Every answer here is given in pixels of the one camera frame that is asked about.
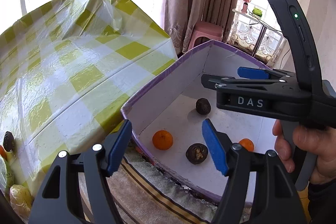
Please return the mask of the pale round fruit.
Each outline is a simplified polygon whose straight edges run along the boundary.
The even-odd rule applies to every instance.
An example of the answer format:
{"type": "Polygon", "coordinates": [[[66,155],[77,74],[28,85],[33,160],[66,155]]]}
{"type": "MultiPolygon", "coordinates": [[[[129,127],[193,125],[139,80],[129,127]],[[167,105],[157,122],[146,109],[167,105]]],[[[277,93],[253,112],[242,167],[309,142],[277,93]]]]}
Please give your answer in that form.
{"type": "Polygon", "coordinates": [[[34,200],[31,193],[26,187],[17,184],[11,186],[9,193],[11,207],[24,223],[28,223],[34,200]]]}

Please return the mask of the large green fruit half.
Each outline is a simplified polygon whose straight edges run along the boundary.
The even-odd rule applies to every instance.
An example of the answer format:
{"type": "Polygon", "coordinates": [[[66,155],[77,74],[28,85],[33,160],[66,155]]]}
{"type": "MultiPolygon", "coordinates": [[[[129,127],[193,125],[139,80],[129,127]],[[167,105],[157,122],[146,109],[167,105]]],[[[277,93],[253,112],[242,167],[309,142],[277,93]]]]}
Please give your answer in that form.
{"type": "Polygon", "coordinates": [[[13,171],[3,157],[0,157],[0,184],[4,194],[9,194],[10,188],[15,184],[13,171]]]}

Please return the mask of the pink plastic stool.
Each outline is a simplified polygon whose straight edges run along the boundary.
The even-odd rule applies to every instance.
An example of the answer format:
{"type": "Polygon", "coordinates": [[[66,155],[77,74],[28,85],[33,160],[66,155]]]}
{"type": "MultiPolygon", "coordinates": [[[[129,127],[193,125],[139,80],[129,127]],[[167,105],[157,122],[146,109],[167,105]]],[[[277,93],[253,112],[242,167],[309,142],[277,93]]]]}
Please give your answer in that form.
{"type": "Polygon", "coordinates": [[[188,46],[188,51],[195,46],[198,38],[222,41],[224,30],[221,26],[209,22],[200,21],[196,23],[188,46]]]}

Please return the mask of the white side table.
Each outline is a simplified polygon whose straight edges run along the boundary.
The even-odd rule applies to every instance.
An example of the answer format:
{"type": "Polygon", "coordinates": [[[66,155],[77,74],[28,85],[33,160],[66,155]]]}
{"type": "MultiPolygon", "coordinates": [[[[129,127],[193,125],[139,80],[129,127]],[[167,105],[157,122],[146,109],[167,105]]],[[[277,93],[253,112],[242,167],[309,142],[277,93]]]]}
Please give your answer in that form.
{"type": "Polygon", "coordinates": [[[251,12],[233,9],[234,21],[227,43],[235,46],[269,67],[274,66],[285,39],[282,33],[251,12]]]}

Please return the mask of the green object on table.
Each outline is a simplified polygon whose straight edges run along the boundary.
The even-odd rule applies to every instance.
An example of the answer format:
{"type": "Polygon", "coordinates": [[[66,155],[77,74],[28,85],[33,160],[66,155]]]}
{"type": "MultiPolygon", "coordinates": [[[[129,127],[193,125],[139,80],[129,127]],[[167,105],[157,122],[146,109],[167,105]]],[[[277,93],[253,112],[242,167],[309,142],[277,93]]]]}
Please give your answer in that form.
{"type": "Polygon", "coordinates": [[[262,17],[262,15],[263,15],[263,12],[260,9],[256,8],[256,7],[252,10],[252,13],[254,15],[259,16],[259,17],[262,17]]]}

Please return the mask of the purple white cardboard box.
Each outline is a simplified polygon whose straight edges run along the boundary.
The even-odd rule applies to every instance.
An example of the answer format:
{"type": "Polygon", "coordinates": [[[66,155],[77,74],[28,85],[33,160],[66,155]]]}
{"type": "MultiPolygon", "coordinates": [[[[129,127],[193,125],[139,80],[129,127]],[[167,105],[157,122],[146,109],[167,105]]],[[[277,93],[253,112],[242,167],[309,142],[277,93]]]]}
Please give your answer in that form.
{"type": "Polygon", "coordinates": [[[156,166],[216,202],[222,197],[227,178],[215,168],[210,157],[198,165],[186,157],[190,145],[204,142],[205,117],[197,113],[196,101],[208,99],[211,105],[208,118],[232,142],[248,138],[259,153],[272,149],[275,143],[273,119],[221,110],[216,106],[216,92],[201,84],[203,74],[236,77],[239,67],[263,68],[264,64],[228,44],[211,40],[184,54],[121,108],[123,117],[131,121],[135,143],[156,166]],[[156,149],[152,143],[159,130],[173,136],[174,143],[166,151],[156,149]]]}

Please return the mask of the small orange tangerine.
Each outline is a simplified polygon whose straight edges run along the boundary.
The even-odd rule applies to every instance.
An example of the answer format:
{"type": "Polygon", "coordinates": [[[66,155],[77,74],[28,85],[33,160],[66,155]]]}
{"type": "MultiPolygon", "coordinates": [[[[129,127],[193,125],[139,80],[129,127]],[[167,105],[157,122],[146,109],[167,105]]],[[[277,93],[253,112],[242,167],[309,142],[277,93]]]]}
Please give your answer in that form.
{"type": "Polygon", "coordinates": [[[3,157],[5,160],[7,160],[7,154],[4,148],[0,145],[0,155],[3,157]]]}

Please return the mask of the small pink fan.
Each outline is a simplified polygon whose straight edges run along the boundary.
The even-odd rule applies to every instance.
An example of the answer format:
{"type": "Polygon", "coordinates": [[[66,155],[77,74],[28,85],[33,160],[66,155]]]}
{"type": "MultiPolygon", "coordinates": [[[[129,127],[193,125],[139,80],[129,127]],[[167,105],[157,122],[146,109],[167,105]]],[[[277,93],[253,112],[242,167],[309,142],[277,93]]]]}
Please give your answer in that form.
{"type": "Polygon", "coordinates": [[[248,11],[248,3],[250,3],[251,2],[251,0],[243,0],[243,7],[242,7],[242,9],[241,9],[241,12],[242,13],[247,13],[247,11],[248,11]]]}

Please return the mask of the yellow checkered plastic tablecloth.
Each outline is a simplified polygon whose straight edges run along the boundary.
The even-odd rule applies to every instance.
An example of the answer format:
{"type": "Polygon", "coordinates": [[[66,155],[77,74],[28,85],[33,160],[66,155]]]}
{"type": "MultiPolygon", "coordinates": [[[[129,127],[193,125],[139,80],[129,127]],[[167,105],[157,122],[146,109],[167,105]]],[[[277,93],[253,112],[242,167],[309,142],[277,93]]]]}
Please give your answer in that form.
{"type": "Polygon", "coordinates": [[[1,133],[16,184],[36,195],[59,151],[75,154],[122,121],[121,106],[177,60],[131,0],[52,0],[1,34],[1,133]]]}

